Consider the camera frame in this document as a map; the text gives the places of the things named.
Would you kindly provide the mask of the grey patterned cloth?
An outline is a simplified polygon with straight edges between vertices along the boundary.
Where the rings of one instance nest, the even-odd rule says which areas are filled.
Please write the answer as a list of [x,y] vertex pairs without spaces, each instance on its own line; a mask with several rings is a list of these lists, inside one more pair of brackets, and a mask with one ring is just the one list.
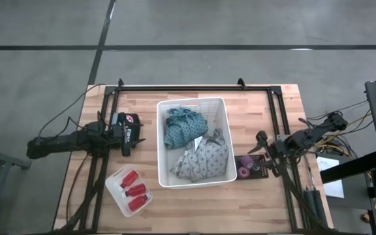
[[192,183],[219,177],[226,172],[228,156],[223,131],[215,129],[212,136],[205,134],[188,143],[183,155],[171,165],[169,172]]

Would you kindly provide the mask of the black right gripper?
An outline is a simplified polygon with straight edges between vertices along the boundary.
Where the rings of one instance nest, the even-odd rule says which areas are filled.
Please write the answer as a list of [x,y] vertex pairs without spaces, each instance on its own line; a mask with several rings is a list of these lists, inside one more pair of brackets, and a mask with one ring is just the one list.
[[[256,146],[247,152],[251,154],[261,149],[264,149],[268,153],[268,142],[265,131],[259,131],[256,135]],[[290,147],[291,136],[278,136],[277,139],[271,143],[269,147],[269,156],[271,160],[275,159],[287,159],[290,163],[294,161],[294,148]],[[261,167],[267,168],[272,171],[273,175],[277,178],[281,175],[281,164],[275,161],[264,161],[260,163]]]

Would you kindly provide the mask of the black first aid kit pouch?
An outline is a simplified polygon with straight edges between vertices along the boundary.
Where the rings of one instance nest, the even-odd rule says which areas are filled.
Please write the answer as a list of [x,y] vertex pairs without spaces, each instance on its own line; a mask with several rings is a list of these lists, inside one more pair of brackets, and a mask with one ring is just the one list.
[[[112,116],[112,125],[116,124],[117,115],[116,113]],[[139,140],[141,127],[131,127],[131,140]]]

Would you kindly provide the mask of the purple bandage roll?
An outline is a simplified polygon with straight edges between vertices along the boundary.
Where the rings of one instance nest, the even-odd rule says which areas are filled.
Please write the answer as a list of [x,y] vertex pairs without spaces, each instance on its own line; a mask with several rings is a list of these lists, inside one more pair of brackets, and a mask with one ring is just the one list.
[[251,169],[254,166],[254,160],[249,155],[244,155],[240,158],[240,162],[244,168]]

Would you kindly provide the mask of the teal patterned cloth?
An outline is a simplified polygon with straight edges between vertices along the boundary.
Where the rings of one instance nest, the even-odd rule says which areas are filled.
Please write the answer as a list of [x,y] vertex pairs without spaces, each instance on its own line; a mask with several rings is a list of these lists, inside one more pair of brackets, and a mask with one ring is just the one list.
[[164,145],[167,149],[185,147],[208,132],[208,123],[201,113],[189,108],[171,108],[167,114],[164,134]]

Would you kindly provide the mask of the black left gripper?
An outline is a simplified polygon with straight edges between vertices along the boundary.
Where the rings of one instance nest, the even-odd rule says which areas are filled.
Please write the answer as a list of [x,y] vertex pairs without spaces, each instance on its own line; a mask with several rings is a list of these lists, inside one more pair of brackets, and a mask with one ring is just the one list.
[[121,148],[122,156],[130,157],[131,149],[143,142],[145,138],[131,140],[131,127],[141,127],[138,114],[116,113],[116,124],[110,126],[107,134],[108,146],[111,148]]

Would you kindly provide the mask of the white paper sheet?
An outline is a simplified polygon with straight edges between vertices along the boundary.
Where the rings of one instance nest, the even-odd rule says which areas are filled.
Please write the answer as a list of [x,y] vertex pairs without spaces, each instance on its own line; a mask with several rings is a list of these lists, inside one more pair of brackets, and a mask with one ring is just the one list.
[[[327,170],[329,168],[339,165],[339,161],[335,159],[329,159],[326,157],[317,157],[317,164],[320,172],[322,172],[323,170]],[[341,180],[336,180],[330,183],[324,183],[323,187],[326,196],[345,198]]]

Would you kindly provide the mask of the small black plastic basket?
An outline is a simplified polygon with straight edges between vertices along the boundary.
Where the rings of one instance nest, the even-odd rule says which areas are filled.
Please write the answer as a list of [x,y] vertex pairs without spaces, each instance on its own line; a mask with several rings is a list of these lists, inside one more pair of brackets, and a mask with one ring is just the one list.
[[[237,174],[238,174],[238,169],[239,167],[242,166],[241,162],[240,162],[240,158],[244,156],[244,155],[236,155],[235,156],[235,163],[236,163],[236,170],[237,170]],[[263,155],[250,155],[251,158],[254,160],[255,164],[258,164],[261,163],[261,162],[264,162],[265,158]],[[246,179],[240,179],[239,177],[237,177],[236,179],[237,180],[255,180],[255,179],[263,179],[263,178],[268,178],[269,175],[268,175],[268,170],[264,167],[260,167],[260,170],[259,171],[254,171],[253,168],[249,169],[250,170],[250,175],[248,178]]]

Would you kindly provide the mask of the black bar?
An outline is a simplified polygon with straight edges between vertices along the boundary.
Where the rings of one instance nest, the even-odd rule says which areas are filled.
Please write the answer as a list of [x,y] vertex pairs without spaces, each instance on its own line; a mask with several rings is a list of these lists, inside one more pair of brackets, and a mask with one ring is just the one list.
[[376,168],[376,151],[320,172],[323,183],[348,178]]

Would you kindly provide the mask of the black metal table frame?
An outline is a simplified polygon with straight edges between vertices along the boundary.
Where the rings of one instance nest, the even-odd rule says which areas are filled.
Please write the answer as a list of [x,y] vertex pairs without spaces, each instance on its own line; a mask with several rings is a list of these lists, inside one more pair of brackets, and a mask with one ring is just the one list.
[[159,184],[156,143],[156,106],[160,101],[221,97],[236,155],[256,144],[256,134],[269,140],[304,128],[304,106],[296,84],[283,85],[173,85],[124,86],[117,98],[122,112],[137,113],[142,121],[142,143],[130,157],[110,153],[107,174],[130,164],[153,193],[152,201],[133,216],[124,216],[111,194],[89,205],[83,231],[94,234],[241,234],[287,233],[308,227],[298,201],[283,180],[233,181],[220,186],[167,189]]

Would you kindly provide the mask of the red bottle with white cap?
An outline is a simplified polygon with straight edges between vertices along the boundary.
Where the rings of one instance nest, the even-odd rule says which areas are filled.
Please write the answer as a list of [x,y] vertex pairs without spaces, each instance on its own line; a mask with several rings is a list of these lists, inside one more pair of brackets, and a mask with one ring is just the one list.
[[128,203],[129,209],[132,212],[135,212],[138,209],[140,209],[142,206],[144,206],[146,204],[146,202],[148,202],[150,199],[151,199],[150,193],[146,193],[145,195],[137,196],[135,199],[133,199],[132,201],[130,201]]
[[127,191],[122,192],[122,197],[135,197],[146,193],[146,186],[141,183],[129,188]]
[[132,170],[129,172],[121,181],[119,184],[119,187],[121,189],[124,189],[130,185],[132,185],[137,179],[139,178],[138,173],[135,170]]

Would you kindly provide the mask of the white perforated plastic basket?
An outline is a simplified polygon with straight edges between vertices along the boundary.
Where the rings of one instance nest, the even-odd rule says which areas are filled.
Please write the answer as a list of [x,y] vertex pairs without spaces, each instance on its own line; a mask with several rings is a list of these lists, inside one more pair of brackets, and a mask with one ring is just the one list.
[[169,189],[211,187],[237,176],[227,109],[221,97],[157,105],[159,184]]

